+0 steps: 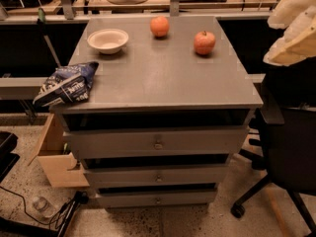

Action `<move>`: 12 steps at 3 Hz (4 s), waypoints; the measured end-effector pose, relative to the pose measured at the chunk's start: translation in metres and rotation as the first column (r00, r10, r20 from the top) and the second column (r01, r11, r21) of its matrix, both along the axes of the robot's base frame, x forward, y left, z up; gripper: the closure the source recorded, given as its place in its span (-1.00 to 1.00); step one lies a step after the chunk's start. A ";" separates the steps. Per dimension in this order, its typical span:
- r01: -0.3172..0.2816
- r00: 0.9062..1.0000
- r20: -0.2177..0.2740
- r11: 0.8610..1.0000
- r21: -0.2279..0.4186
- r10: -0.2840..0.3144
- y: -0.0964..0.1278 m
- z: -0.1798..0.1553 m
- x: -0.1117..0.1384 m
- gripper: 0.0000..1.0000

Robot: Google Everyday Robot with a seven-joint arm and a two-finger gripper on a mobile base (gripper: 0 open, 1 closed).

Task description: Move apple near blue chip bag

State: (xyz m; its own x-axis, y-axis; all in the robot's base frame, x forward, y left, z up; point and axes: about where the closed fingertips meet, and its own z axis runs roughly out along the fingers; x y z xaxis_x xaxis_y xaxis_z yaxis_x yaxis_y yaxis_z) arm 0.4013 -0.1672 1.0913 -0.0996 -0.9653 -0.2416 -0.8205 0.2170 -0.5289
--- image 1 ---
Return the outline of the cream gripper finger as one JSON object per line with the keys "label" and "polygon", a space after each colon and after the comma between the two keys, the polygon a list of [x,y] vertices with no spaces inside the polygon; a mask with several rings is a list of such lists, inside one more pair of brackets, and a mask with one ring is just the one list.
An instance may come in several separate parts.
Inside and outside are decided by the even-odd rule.
{"label": "cream gripper finger", "polygon": [[316,55],[316,17],[298,17],[264,56],[267,64],[289,66]]}
{"label": "cream gripper finger", "polygon": [[316,0],[280,0],[268,18],[268,25],[273,29],[285,29],[299,15],[314,18]]}

